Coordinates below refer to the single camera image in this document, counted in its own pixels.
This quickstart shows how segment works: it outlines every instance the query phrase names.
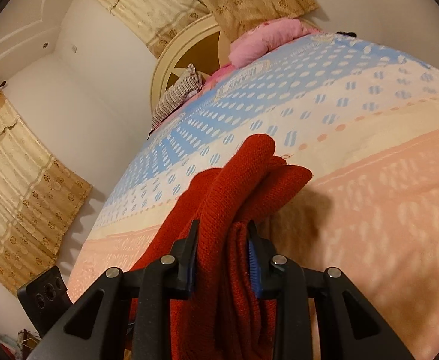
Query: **red cloth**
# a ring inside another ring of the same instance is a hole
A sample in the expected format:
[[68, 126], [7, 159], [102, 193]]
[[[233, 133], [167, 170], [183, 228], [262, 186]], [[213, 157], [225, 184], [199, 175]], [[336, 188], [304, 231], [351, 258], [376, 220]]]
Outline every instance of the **red cloth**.
[[312, 177], [274, 152], [272, 138], [252, 135], [224, 168], [197, 174], [131, 268], [168, 254], [191, 221], [200, 220], [195, 293], [187, 302], [171, 302], [173, 360], [271, 358], [275, 301], [258, 301], [251, 290], [246, 225], [279, 210]]

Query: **bed sheet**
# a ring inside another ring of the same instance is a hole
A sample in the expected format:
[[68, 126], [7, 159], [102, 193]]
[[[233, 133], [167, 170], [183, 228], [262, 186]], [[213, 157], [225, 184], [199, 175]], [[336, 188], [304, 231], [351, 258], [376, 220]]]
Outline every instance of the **bed sheet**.
[[439, 351], [439, 71], [342, 35], [310, 35], [270, 52], [158, 128], [83, 245], [71, 298], [108, 267], [129, 269], [191, 178], [223, 166], [255, 133], [273, 137], [276, 155], [314, 174], [293, 210], [278, 213], [277, 247], [310, 268], [340, 267], [415, 358], [432, 359]]

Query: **curved wooden headboard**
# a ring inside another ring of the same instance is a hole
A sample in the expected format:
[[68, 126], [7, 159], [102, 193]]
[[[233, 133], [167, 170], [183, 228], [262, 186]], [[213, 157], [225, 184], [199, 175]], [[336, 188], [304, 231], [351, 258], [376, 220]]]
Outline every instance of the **curved wooden headboard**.
[[[304, 24], [317, 28], [308, 20]], [[231, 42], [221, 31], [213, 15], [209, 14], [182, 30], [166, 46], [156, 65], [151, 81], [151, 111], [161, 95], [173, 85], [184, 69], [194, 64], [203, 78], [208, 78], [229, 62]]]

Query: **silver bolt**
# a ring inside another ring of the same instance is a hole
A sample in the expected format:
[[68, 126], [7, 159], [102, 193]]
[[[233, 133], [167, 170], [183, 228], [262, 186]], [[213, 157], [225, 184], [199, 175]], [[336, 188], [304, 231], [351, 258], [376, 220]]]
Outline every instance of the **silver bolt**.
[[281, 254], [277, 254], [276, 256], [273, 256], [273, 263], [277, 266], [282, 266], [287, 263], [287, 258]]
[[161, 264], [165, 264], [166, 266], [172, 264], [174, 262], [175, 258], [174, 256], [171, 256], [170, 254], [167, 254], [166, 256], [161, 257]]
[[119, 269], [118, 268], [109, 268], [106, 271], [106, 277], [112, 279], [112, 278], [117, 278], [119, 275]]
[[338, 277], [341, 276], [341, 271], [338, 268], [335, 268], [335, 267], [329, 268], [328, 269], [328, 275], [331, 278], [333, 277], [333, 278], [337, 279]]

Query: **folded red garment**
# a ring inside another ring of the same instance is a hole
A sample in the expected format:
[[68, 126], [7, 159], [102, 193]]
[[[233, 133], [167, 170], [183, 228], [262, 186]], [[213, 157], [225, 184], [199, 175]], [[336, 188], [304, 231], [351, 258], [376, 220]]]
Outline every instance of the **folded red garment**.
[[173, 360], [271, 358], [275, 301], [258, 301], [252, 292], [246, 225], [279, 210], [312, 177], [274, 152], [271, 137], [252, 135], [224, 168], [197, 174], [131, 268], [168, 254], [175, 240], [187, 236], [191, 221], [199, 219], [195, 293], [188, 301], [171, 302]]

